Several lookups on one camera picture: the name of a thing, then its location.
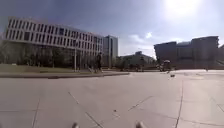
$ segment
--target window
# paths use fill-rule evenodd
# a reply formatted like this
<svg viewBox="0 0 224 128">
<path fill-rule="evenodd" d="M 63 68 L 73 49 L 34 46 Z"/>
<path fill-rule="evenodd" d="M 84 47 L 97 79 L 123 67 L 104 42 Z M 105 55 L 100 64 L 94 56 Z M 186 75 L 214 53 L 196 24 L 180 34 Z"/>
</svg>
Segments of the window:
<svg viewBox="0 0 224 128">
<path fill-rule="evenodd" d="M 65 46 L 65 43 L 66 43 L 66 38 L 64 38 L 64 42 L 63 42 L 63 45 Z"/>
<path fill-rule="evenodd" d="M 65 36 L 67 36 L 67 29 L 65 30 Z"/>
<path fill-rule="evenodd" d="M 60 39 L 60 45 L 62 45 L 62 41 L 63 41 L 63 39 L 62 39 L 62 37 L 61 37 L 61 39 Z"/>
<path fill-rule="evenodd" d="M 17 31 L 17 33 L 16 33 L 16 39 L 18 39 L 19 38 L 19 31 Z"/>
<path fill-rule="evenodd" d="M 58 45 L 60 44 L 60 37 L 58 37 L 58 43 L 57 43 Z"/>
<path fill-rule="evenodd" d="M 52 26 L 52 29 L 51 29 L 51 34 L 53 34 L 54 32 L 54 26 Z"/>
<path fill-rule="evenodd" d="M 20 20 L 19 21 L 19 27 L 18 27 L 19 29 L 21 28 L 21 25 L 22 25 L 22 21 Z"/>
<path fill-rule="evenodd" d="M 44 33 L 47 31 L 47 25 L 44 25 Z"/>
<path fill-rule="evenodd" d="M 18 25 L 18 20 L 16 20 L 15 28 L 17 28 L 17 25 Z"/>
<path fill-rule="evenodd" d="M 47 35 L 47 44 L 49 43 L 49 35 Z"/>
<path fill-rule="evenodd" d="M 30 27 L 29 27 L 29 30 L 31 30 L 32 26 L 33 26 L 33 23 L 30 23 Z"/>
<path fill-rule="evenodd" d="M 40 35 L 39 35 L 39 42 L 41 42 L 41 37 L 42 37 L 42 35 L 40 34 Z"/>
<path fill-rule="evenodd" d="M 68 30 L 68 37 L 70 37 L 70 30 Z"/>
<path fill-rule="evenodd" d="M 35 29 L 36 29 L 36 24 L 33 25 L 33 31 L 35 31 Z"/>
<path fill-rule="evenodd" d="M 50 44 L 51 44 L 51 41 L 52 41 L 52 36 L 50 36 L 50 42 L 49 42 Z"/>
<path fill-rule="evenodd" d="M 28 30 L 28 27 L 29 27 L 29 22 L 26 22 L 26 29 Z"/>
<path fill-rule="evenodd" d="M 37 26 L 37 31 L 38 32 L 40 31 L 40 24 L 38 24 L 38 26 Z"/>
<path fill-rule="evenodd" d="M 64 34 L 64 29 L 63 28 L 60 28 L 59 35 L 63 35 L 63 34 Z"/>
<path fill-rule="evenodd" d="M 56 30 L 55 30 L 55 34 L 56 34 L 56 35 L 58 34 L 58 28 L 56 28 Z"/>
<path fill-rule="evenodd" d="M 39 36 L 39 34 L 37 33 L 36 38 L 35 38 L 35 42 L 37 42 L 38 36 Z"/>
<path fill-rule="evenodd" d="M 12 31 L 9 30 L 9 39 L 11 39 L 11 37 L 12 37 Z"/>
<path fill-rule="evenodd" d="M 23 21 L 22 24 L 23 24 L 22 29 L 24 29 L 25 28 L 25 22 Z"/>
<path fill-rule="evenodd" d="M 73 40 L 73 42 L 72 42 L 72 46 L 75 47 L 75 40 Z"/>
<path fill-rule="evenodd" d="M 71 35 L 71 37 L 74 37 L 74 31 L 72 31 L 72 35 Z"/>
<path fill-rule="evenodd" d="M 48 28 L 48 33 L 49 34 L 51 33 L 51 26 L 49 26 L 49 28 Z"/>
<path fill-rule="evenodd" d="M 70 40 L 68 39 L 68 40 L 67 40 L 67 46 L 69 46 L 69 41 L 70 41 Z"/>
<path fill-rule="evenodd" d="M 70 46 L 72 47 L 72 40 L 70 41 Z"/>
<path fill-rule="evenodd" d="M 9 24 L 8 24 L 8 28 L 11 27 L 11 23 L 12 23 L 12 20 L 10 19 L 10 20 L 9 20 Z"/>
<path fill-rule="evenodd" d="M 43 32 L 43 28 L 44 28 L 44 25 L 42 24 L 42 25 L 41 25 L 40 32 Z"/>
<path fill-rule="evenodd" d="M 44 43 L 45 35 L 43 34 L 42 43 Z"/>
<path fill-rule="evenodd" d="M 33 33 L 31 34 L 31 38 L 30 38 L 30 41 L 33 41 Z"/>
<path fill-rule="evenodd" d="M 14 40 L 14 37 L 15 37 L 15 30 L 13 31 L 12 33 L 12 39 Z"/>
<path fill-rule="evenodd" d="M 29 38 L 30 38 L 30 33 L 29 32 L 25 32 L 24 40 L 28 41 Z"/>
<path fill-rule="evenodd" d="M 79 48 L 81 47 L 81 41 L 79 41 Z"/>
<path fill-rule="evenodd" d="M 57 29 L 57 28 L 56 28 Z M 56 43 L 56 37 L 54 37 L 54 42 L 53 42 L 53 44 L 55 44 Z"/>
<path fill-rule="evenodd" d="M 15 20 L 12 21 L 12 26 L 11 28 L 14 28 Z"/>
<path fill-rule="evenodd" d="M 82 42 L 82 48 L 84 48 L 84 45 L 85 45 L 84 42 Z"/>
<path fill-rule="evenodd" d="M 8 30 L 6 30 L 5 38 L 8 39 Z"/>
<path fill-rule="evenodd" d="M 19 39 L 20 39 L 20 40 L 23 39 L 23 32 L 20 33 Z"/>
</svg>

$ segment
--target cloud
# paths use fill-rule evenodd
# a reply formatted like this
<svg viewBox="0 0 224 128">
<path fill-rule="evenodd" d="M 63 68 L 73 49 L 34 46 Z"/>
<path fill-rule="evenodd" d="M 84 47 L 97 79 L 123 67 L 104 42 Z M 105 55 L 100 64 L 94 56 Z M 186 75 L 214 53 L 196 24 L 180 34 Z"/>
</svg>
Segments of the cloud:
<svg viewBox="0 0 224 128">
<path fill-rule="evenodd" d="M 119 39 L 119 55 L 130 55 L 137 51 L 142 51 L 143 54 L 154 57 L 154 43 L 151 43 L 151 38 L 141 38 L 137 34 L 129 35 Z"/>
<path fill-rule="evenodd" d="M 134 35 L 130 35 L 129 38 L 130 38 L 131 40 L 137 42 L 137 43 L 144 43 L 144 42 L 145 42 L 144 39 L 140 38 L 139 35 L 136 35 L 136 34 L 134 34 Z"/>
<path fill-rule="evenodd" d="M 177 41 L 177 42 L 182 42 L 184 41 L 182 38 L 178 38 L 178 37 L 175 37 L 175 38 L 170 38 L 169 41 Z"/>
<path fill-rule="evenodd" d="M 151 38 L 151 37 L 152 37 L 152 33 L 151 33 L 151 32 L 148 32 L 148 33 L 146 34 L 146 36 L 145 36 L 146 39 L 149 39 L 149 38 Z"/>
</svg>

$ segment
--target dark building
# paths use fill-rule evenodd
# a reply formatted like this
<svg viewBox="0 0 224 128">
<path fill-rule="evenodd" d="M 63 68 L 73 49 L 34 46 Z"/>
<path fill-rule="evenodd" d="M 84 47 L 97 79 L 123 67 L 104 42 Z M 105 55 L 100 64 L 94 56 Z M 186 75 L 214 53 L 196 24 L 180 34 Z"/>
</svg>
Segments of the dark building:
<svg viewBox="0 0 224 128">
<path fill-rule="evenodd" d="M 156 58 L 159 62 L 170 60 L 172 65 L 175 65 L 177 60 L 177 42 L 167 42 L 154 45 Z"/>
<path fill-rule="evenodd" d="M 155 59 L 142 54 L 141 51 L 136 52 L 133 55 L 120 56 L 117 59 L 117 63 L 123 63 L 124 67 L 131 68 L 136 66 L 142 66 L 143 68 L 147 68 L 153 66 L 155 63 Z"/>
<path fill-rule="evenodd" d="M 218 36 L 209 36 L 178 44 L 171 42 L 155 45 L 156 56 L 162 61 L 170 60 L 172 66 L 178 69 L 214 69 L 218 40 Z"/>
</svg>

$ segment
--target pavement line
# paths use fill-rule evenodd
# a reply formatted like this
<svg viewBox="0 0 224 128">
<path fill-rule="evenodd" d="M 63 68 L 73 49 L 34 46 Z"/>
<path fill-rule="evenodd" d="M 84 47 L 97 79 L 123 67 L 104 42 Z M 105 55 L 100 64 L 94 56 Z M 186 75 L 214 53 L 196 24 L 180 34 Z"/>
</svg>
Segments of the pavement line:
<svg viewBox="0 0 224 128">
<path fill-rule="evenodd" d="M 68 94 L 70 94 L 72 96 L 72 98 L 75 100 L 75 102 L 81 107 L 81 109 L 85 112 L 85 114 L 94 122 L 96 123 L 96 125 L 98 125 L 100 128 L 103 128 L 102 125 L 100 125 L 100 123 L 98 123 L 93 116 L 91 116 L 85 109 L 84 107 L 76 100 L 76 98 L 71 94 L 71 92 L 69 91 Z"/>
<path fill-rule="evenodd" d="M 210 124 L 210 123 L 202 123 L 202 122 L 197 122 L 197 121 L 192 121 L 192 120 L 185 120 L 181 118 L 180 120 L 186 121 L 186 122 L 191 122 L 191 123 L 196 123 L 196 124 L 203 124 L 203 125 L 210 125 L 210 126 L 224 126 L 222 124 Z"/>
<path fill-rule="evenodd" d="M 0 110 L 0 112 L 33 112 L 33 111 L 36 111 L 36 110 Z"/>
<path fill-rule="evenodd" d="M 152 98 L 153 96 L 148 96 L 145 99 L 143 99 L 142 101 L 138 102 L 136 105 L 132 106 L 130 109 L 128 109 L 128 111 L 136 108 L 137 106 L 139 106 L 140 104 L 144 103 L 145 101 L 147 101 L 148 99 Z"/>
<path fill-rule="evenodd" d="M 180 109 L 178 112 L 178 117 L 177 117 L 177 122 L 175 125 L 175 128 L 177 128 L 179 120 L 180 120 L 180 113 L 181 113 L 181 109 L 182 109 L 182 104 L 183 104 L 183 94 L 184 94 L 184 84 L 183 84 L 183 80 L 182 80 L 182 91 L 181 91 L 181 102 L 180 102 Z"/>
<path fill-rule="evenodd" d="M 161 116 L 163 118 L 169 118 L 169 119 L 177 120 L 177 118 L 170 117 L 170 116 L 167 116 L 167 115 L 163 115 L 163 114 L 160 114 L 160 113 L 157 113 L 157 112 L 147 111 L 146 109 L 142 109 L 142 108 L 138 108 L 138 109 L 142 110 L 142 111 L 146 111 L 147 113 L 150 113 L 150 114 L 153 114 L 153 115 Z"/>
</svg>

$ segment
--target curb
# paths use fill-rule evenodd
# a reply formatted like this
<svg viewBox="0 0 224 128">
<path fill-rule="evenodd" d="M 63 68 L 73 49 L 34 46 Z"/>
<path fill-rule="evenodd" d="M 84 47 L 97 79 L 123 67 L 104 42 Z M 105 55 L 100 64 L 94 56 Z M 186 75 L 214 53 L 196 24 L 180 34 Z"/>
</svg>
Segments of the curb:
<svg viewBox="0 0 224 128">
<path fill-rule="evenodd" d="M 130 73 L 108 73 L 108 74 L 91 74 L 91 75 L 28 75 L 28 74 L 6 74 L 0 75 L 0 78 L 27 78 L 27 79 L 60 79 L 60 78 L 90 78 L 104 76 L 129 75 Z"/>
</svg>

